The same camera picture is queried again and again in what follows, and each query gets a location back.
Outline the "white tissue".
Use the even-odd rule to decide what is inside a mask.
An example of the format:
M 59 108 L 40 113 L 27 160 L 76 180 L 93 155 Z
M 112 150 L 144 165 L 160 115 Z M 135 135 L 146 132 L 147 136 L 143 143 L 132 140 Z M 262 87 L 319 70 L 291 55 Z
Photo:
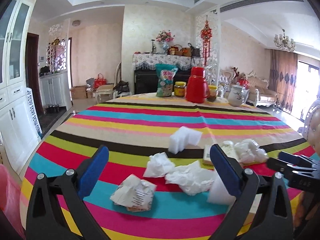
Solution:
M 149 156 L 143 177 L 160 178 L 175 168 L 175 164 L 168 158 L 165 152 Z

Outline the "black handbag on piano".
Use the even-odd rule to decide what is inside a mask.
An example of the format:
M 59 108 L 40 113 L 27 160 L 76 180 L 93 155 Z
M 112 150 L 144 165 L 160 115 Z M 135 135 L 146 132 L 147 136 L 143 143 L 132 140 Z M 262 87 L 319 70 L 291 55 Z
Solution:
M 190 48 L 190 56 L 191 57 L 201 57 L 200 48 L 194 47 L 190 42 L 188 43 L 188 46 Z

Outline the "teal snack bag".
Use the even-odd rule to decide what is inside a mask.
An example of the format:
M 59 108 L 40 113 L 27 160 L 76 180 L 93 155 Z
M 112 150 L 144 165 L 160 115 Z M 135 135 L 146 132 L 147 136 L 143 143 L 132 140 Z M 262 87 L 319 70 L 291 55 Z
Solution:
M 174 87 L 174 77 L 178 71 L 176 66 L 158 63 L 156 73 L 158 77 L 157 97 L 169 97 L 172 95 Z

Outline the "cream side chair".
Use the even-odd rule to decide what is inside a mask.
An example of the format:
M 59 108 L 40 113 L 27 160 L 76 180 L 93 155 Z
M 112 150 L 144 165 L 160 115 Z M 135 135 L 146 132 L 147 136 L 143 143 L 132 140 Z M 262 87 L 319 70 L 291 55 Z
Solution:
M 98 87 L 95 91 L 95 99 L 97 103 L 104 102 L 104 99 L 110 100 L 115 98 L 114 87 L 120 83 L 121 77 L 121 62 L 117 65 L 116 71 L 114 73 L 114 83 L 108 83 Z

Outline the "red gift bag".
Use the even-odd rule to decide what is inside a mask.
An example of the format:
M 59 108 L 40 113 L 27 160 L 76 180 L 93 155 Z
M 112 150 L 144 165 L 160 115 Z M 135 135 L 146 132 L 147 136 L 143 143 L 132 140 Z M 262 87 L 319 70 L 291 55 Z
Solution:
M 100 86 L 106 85 L 107 80 L 104 78 L 103 74 L 99 73 L 97 78 L 94 80 L 94 89 L 99 88 Z

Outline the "cream ornate sofa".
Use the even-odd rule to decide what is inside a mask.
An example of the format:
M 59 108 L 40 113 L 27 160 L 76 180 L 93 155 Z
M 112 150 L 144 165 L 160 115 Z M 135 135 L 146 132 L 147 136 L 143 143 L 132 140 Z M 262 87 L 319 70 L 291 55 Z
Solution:
M 224 88 L 224 98 L 228 98 L 231 86 L 236 84 L 244 87 L 245 103 L 269 107 L 277 102 L 278 94 L 268 88 L 269 81 L 257 77 L 255 71 L 245 74 L 240 73 L 237 68 L 220 70 L 219 85 Z

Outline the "printed paper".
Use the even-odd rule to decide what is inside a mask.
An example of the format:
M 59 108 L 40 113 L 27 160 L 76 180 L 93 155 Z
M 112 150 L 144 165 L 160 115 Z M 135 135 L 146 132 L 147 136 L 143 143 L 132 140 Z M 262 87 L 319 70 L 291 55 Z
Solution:
M 117 187 L 110 200 L 130 212 L 149 211 L 156 188 L 155 184 L 131 174 Z

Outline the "pink lined trash bin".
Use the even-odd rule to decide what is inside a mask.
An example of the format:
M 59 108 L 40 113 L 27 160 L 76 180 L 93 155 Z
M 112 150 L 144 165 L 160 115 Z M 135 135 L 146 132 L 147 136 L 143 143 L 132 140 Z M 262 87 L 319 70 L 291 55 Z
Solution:
M 20 216 L 20 190 L 20 185 L 1 164 L 1 232 L 7 231 L 9 239 L 25 239 Z

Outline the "beige cardboard box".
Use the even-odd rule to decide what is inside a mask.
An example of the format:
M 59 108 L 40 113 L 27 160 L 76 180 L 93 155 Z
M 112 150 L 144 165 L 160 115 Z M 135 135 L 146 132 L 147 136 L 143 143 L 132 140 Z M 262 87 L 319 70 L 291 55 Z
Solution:
M 227 155 L 229 158 L 233 158 L 237 161 L 239 161 L 239 157 L 234 149 L 234 144 L 232 141 L 224 141 L 219 144 L 220 148 L 223 150 L 223 152 Z M 204 154 L 203 154 L 203 163 L 206 165 L 212 165 L 213 163 L 210 159 L 210 145 L 206 145 L 204 147 Z

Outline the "striped colourful tablecloth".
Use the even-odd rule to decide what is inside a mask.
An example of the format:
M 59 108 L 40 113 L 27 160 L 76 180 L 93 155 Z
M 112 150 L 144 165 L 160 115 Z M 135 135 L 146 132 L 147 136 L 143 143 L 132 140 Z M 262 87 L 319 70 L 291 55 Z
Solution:
M 207 145 L 226 140 L 255 140 L 270 157 L 279 152 L 317 159 L 317 153 L 301 135 L 262 110 L 226 102 L 194 104 L 182 98 L 159 98 L 140 94 L 118 98 L 81 111 L 54 130 L 35 151 L 20 195 L 21 221 L 36 176 L 59 176 L 91 157 L 99 146 L 110 152 L 109 161 L 91 195 L 84 202 L 111 239 L 208 239 L 222 222 L 227 206 L 207 202 L 207 193 L 189 196 L 164 178 L 153 178 L 157 186 L 150 211 L 129 212 L 110 199 L 129 175 L 142 177 L 149 157 L 167 152 L 169 138 L 185 126 L 201 132 L 197 146 L 169 154 L 177 166 L 203 158 Z

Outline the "large white foam block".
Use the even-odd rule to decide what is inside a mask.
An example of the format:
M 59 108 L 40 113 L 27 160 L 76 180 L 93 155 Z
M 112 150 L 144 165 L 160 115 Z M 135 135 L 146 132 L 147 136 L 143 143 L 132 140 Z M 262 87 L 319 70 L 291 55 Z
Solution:
M 228 193 L 222 179 L 220 178 L 216 170 L 214 170 L 214 181 L 209 190 L 207 202 L 228 206 L 232 205 L 235 202 L 235 197 Z

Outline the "white plastic bag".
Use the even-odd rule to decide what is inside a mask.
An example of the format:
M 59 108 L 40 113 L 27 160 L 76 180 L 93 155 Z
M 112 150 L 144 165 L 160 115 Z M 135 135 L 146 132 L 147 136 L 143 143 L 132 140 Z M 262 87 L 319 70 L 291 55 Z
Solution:
M 236 143 L 234 150 L 238 156 L 238 162 L 242 164 L 264 163 L 268 159 L 266 151 L 252 139 Z

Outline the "yellow-lid jar right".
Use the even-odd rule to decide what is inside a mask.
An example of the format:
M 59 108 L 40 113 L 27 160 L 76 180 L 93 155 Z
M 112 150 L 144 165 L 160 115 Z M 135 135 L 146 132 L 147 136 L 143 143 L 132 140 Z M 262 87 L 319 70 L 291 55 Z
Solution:
M 215 86 L 215 85 L 209 85 L 209 95 L 207 97 L 207 100 L 210 102 L 214 102 L 218 97 L 221 96 L 221 86 Z

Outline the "white paper wad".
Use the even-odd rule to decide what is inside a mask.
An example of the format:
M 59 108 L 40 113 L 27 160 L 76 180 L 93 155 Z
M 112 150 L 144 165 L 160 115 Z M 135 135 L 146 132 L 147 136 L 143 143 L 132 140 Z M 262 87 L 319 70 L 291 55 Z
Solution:
M 202 168 L 198 160 L 177 166 L 165 175 L 167 184 L 177 184 L 189 196 L 209 191 L 215 179 L 215 171 Z

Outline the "wicker basket on piano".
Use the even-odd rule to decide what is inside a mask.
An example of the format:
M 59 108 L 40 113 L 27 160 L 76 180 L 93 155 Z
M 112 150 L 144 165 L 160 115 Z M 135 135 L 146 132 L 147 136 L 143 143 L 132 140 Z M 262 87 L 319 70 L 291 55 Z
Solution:
M 171 55 L 182 56 L 183 55 L 182 46 L 180 44 L 173 45 Z

